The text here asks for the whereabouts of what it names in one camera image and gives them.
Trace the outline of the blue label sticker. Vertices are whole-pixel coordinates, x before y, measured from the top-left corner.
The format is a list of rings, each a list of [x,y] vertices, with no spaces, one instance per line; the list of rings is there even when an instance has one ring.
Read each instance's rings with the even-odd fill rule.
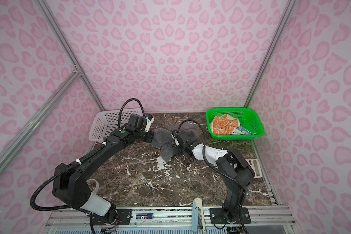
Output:
[[[136,220],[147,220],[147,219],[153,219],[154,214],[153,213],[140,213],[136,214]]]

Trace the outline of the right corner aluminium post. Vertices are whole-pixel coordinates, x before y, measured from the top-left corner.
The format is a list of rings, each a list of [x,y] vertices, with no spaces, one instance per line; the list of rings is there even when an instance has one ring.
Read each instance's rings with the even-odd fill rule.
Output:
[[[281,15],[279,24],[278,24],[276,30],[274,31],[274,34],[272,36],[272,39],[270,40],[270,44],[267,48],[267,51],[266,51],[265,56],[263,58],[263,61],[260,65],[259,70],[256,74],[256,77],[253,81],[253,85],[248,93],[248,97],[247,97],[245,104],[244,104],[245,108],[250,107],[250,104],[254,99],[254,95],[255,95],[255,93],[256,93],[256,91],[261,83],[261,80],[264,77],[264,73],[265,73],[268,65],[270,64],[270,61],[271,61],[271,59],[276,51],[276,48],[277,48],[277,46],[278,46],[278,44],[279,44],[279,42],[284,34],[284,31],[285,31],[287,25],[289,24],[291,17],[293,16],[294,12],[297,9],[298,3],[299,3],[299,1],[296,1],[296,0],[290,0],[287,2],[286,7],[284,9],[284,12]]]

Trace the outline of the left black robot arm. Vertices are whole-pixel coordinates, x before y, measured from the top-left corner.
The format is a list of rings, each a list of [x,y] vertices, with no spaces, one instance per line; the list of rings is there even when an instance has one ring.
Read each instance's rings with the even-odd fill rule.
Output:
[[[73,169],[55,178],[52,194],[67,206],[101,218],[106,224],[115,222],[118,216],[115,204],[91,192],[87,181],[108,159],[127,146],[141,141],[150,143],[154,136],[150,130],[154,119],[150,114],[144,117],[131,115],[126,124],[104,139],[93,156],[84,156],[71,163],[75,165]]]

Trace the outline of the green plastic basket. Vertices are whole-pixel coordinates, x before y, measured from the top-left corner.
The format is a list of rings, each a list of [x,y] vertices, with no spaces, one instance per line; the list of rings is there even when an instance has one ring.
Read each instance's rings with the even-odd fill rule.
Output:
[[[240,125],[253,135],[216,135],[212,130],[215,117],[228,114],[233,119],[238,119]],[[257,113],[250,108],[212,108],[206,112],[208,131],[214,140],[249,140],[264,135],[264,127]]]

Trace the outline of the clear tape roll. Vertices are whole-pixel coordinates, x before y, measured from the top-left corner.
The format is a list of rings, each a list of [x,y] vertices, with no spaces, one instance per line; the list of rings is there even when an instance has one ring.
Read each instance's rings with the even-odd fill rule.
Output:
[[[89,188],[93,194],[98,193],[99,188],[100,188],[100,184],[97,180],[89,179],[89,180],[87,180],[87,185],[89,186]]]

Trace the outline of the grey towel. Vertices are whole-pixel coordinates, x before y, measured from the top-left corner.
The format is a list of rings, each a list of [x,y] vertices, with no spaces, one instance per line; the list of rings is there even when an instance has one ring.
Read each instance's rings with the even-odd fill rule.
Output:
[[[168,129],[158,128],[154,130],[154,138],[151,144],[161,150],[161,158],[165,162],[169,162],[174,155],[173,138],[171,132],[177,130],[177,137],[181,137],[183,141],[191,142],[193,150],[201,144],[199,137],[203,137],[203,141],[206,141],[205,132],[203,130],[198,131],[201,125],[194,120],[185,120],[179,125],[170,126]],[[191,157],[186,157],[190,162],[193,162],[196,158],[194,153]]]

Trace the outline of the teal patterned towel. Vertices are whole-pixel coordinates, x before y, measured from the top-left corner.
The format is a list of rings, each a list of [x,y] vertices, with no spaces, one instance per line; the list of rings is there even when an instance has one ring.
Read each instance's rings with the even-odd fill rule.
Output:
[[[243,126],[236,127],[232,132],[232,135],[237,135],[237,136],[253,136],[255,134],[256,132],[250,132]]]

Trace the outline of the white plastic basket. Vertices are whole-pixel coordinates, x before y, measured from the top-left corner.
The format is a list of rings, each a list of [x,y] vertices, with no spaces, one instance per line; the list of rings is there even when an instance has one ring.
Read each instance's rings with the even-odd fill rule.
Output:
[[[104,137],[108,137],[118,128],[119,112],[119,110],[110,110],[97,113],[89,132],[89,140],[102,143]],[[140,108],[124,109],[121,114],[121,124],[126,124],[131,115],[142,116],[142,111]]]

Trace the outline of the corner aluminium post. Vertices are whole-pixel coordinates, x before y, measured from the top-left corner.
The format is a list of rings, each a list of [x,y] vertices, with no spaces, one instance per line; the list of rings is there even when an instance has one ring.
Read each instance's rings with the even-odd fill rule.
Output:
[[[76,53],[72,49],[71,44],[67,40],[67,37],[63,33],[62,29],[60,28],[55,15],[51,11],[48,3],[43,0],[35,0],[35,4],[37,5],[39,11],[43,14],[45,20],[47,21],[48,25],[50,26],[51,30],[53,31],[54,35],[56,36],[57,40],[59,41],[62,49],[66,53],[67,57],[70,59],[71,63],[73,64],[74,68],[77,72],[81,74],[81,79],[84,82],[87,90],[89,91],[90,95],[92,96],[93,101],[96,103],[100,111],[106,111],[104,105],[102,104],[101,100],[99,99],[96,91],[94,90],[91,82],[89,81],[84,69],[82,68],[81,63],[79,62]]]
[[[299,1],[296,1],[296,0],[290,0],[287,2],[286,7],[284,9],[284,12],[281,15],[279,24],[278,24],[276,30],[274,31],[274,34],[272,36],[272,39],[270,40],[270,44],[267,48],[267,51],[266,51],[265,56],[263,58],[263,61],[260,65],[259,70],[256,74],[256,77],[253,81],[253,85],[248,93],[248,97],[247,97],[245,104],[244,104],[245,108],[250,107],[250,104],[254,99],[254,95],[255,95],[255,93],[256,93],[256,91],[261,83],[261,80],[264,77],[264,73],[265,73],[268,65],[270,64],[270,61],[271,61],[271,59],[276,51],[276,48],[277,48],[277,46],[278,46],[278,44],[279,44],[279,42],[284,34],[284,31],[285,31],[287,25],[289,24],[291,17],[293,16],[294,12],[297,9],[298,3],[299,3]]]

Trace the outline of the pink white calculator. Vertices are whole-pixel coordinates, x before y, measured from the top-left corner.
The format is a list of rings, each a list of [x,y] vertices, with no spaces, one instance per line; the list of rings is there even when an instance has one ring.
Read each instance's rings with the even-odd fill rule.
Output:
[[[251,166],[251,168],[254,171],[254,179],[262,178],[262,169],[260,166],[260,163],[258,159],[246,159],[248,164]]]

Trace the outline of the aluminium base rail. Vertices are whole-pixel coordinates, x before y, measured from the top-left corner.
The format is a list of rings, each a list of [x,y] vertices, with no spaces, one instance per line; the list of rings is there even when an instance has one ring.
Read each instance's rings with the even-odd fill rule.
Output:
[[[104,234],[191,234],[192,207],[120,207],[131,209],[128,225],[95,225]],[[153,219],[136,220],[136,214],[153,213]],[[298,234],[288,206],[248,206],[242,210],[250,234]],[[219,207],[204,207],[207,234],[238,234],[239,222],[225,222]],[[72,209],[54,211],[46,223],[44,234],[89,234],[89,217]]]

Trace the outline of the orange patterned towel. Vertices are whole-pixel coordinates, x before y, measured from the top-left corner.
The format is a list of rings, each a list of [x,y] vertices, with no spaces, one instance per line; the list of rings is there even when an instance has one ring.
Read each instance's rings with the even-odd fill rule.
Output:
[[[211,123],[212,133],[218,136],[232,135],[238,127],[240,127],[240,121],[228,114],[214,117]]]

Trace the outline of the left corner aluminium post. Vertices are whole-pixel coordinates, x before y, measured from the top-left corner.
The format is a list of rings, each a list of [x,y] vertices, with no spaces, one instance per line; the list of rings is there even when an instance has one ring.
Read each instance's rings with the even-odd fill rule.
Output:
[[[87,90],[89,91],[90,95],[92,96],[93,101],[96,103],[100,111],[106,111],[104,105],[102,104],[101,100],[99,99],[96,91],[94,90],[91,82],[89,81],[84,69],[82,68],[81,63],[79,62],[76,53],[72,49],[71,44],[67,40],[67,37],[63,33],[62,29],[60,28],[55,15],[51,11],[48,3],[43,0],[35,0],[35,4],[37,5],[39,11],[43,14],[45,20],[47,21],[48,25],[50,26],[51,30],[53,31],[54,35],[56,36],[57,40],[59,41],[62,49],[66,53],[67,57],[70,59],[71,63],[73,64],[74,68],[77,72],[81,74],[81,79],[84,82]]]

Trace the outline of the left diagonal aluminium strut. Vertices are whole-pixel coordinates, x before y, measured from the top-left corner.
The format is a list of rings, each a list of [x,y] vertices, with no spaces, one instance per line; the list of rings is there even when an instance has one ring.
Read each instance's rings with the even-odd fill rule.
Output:
[[[39,129],[43,122],[48,118],[56,105],[63,99],[74,83],[80,78],[81,71],[76,69],[62,83],[56,92],[45,102],[32,119],[21,129],[18,135],[0,154],[0,176],[9,167],[19,151],[30,140],[34,133]]]

